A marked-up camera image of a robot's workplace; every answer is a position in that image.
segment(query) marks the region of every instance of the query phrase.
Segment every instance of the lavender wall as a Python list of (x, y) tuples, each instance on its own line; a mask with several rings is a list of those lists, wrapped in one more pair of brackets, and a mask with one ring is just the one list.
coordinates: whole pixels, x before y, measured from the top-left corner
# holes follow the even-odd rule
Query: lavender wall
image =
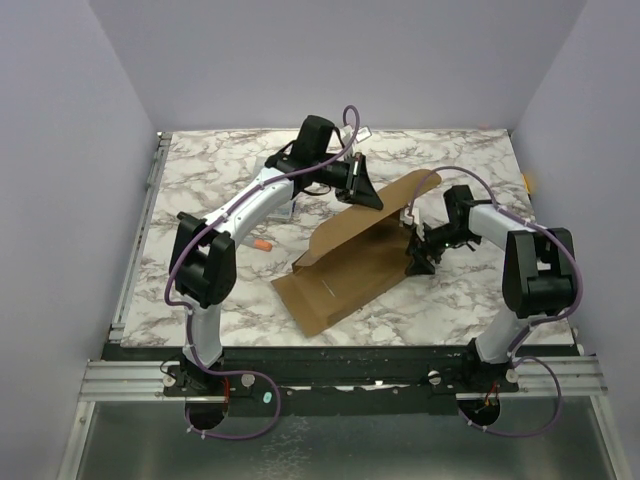
[(158, 129), (513, 128), (584, 0), (90, 0)]
[(575, 321), (602, 362), (640, 478), (640, 3), (589, 0), (513, 141), (536, 213), (574, 234), (585, 276)]
[(0, 16), (0, 468), (55, 478), (157, 137), (83, 0)]

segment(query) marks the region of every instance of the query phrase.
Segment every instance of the orange object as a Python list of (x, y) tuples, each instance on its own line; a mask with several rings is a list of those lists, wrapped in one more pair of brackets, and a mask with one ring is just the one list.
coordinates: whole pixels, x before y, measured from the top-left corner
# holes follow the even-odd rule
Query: orange object
[(271, 249), (273, 248), (273, 245), (271, 245), (271, 243), (267, 242), (266, 240), (260, 240), (259, 238), (256, 238), (253, 241), (253, 247), (257, 248), (258, 250), (264, 250), (265, 252), (270, 252)]

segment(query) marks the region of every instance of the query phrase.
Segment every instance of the flattened cardboard box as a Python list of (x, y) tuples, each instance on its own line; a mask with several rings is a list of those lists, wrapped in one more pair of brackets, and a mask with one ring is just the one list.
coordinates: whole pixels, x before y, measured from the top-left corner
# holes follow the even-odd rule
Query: flattened cardboard box
[[(416, 170), (382, 188), (381, 211), (352, 205), (320, 224), (293, 272), (271, 282), (305, 335), (326, 330), (405, 278), (410, 232), (399, 226), (399, 212), (428, 173)], [(433, 175), (420, 195), (439, 184)]]

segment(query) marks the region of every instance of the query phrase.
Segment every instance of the bolt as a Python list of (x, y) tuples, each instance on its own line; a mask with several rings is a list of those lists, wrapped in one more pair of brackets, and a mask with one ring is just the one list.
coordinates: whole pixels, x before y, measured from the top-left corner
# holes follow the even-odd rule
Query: bolt
[(519, 375), (518, 372), (516, 372), (513, 368), (510, 368), (509, 370), (507, 370), (504, 378), (506, 378), (507, 382), (509, 383), (517, 383)]
[(254, 383), (256, 383), (256, 377), (254, 377), (253, 375), (251, 375), (250, 373), (245, 373), (244, 375), (242, 375), (242, 377), (240, 378), (240, 383), (242, 383), (243, 386), (249, 388), (251, 385), (253, 385)]
[(433, 386), (440, 385), (440, 382), (442, 382), (440, 372), (438, 372), (437, 370), (431, 370), (428, 373), (427, 378), (429, 379), (429, 383)]
[(176, 384), (176, 379), (171, 375), (165, 375), (164, 377), (162, 377), (162, 384), (165, 387), (173, 387)]

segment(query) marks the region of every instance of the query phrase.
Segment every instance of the marble table surface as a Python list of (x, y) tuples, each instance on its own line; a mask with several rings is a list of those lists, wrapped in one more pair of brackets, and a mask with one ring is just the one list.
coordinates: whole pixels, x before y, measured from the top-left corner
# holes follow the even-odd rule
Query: marble table surface
[[(123, 346), (178, 346), (184, 342), (184, 311), (162, 300), (177, 228), (176, 214), (212, 212), (247, 185), (257, 157), (266, 158), (294, 139), (297, 130), (180, 132), (173, 135), (142, 263), (126, 316)], [(533, 210), (505, 130), (377, 131), (359, 145), (380, 188), (417, 168), (467, 167), (484, 178), (498, 201), (532, 218)], [(443, 172), (439, 188), (420, 198), (431, 226), (446, 221), (442, 194), (451, 185), (470, 185), (475, 198), (486, 193), (471, 178)], [(223, 304), (223, 345), (350, 346), (466, 344), (491, 322), (502, 304), (503, 253), (488, 242), (475, 252), (445, 253), (437, 275), (405, 279), (323, 333), (306, 338), (270, 281), (290, 271), (307, 248), (314, 227), (347, 208), (333, 193), (301, 195), (290, 223), (269, 220), (254, 235), (274, 248), (240, 246), (238, 281)], [(544, 325), (528, 343), (573, 343), (566, 322)]]

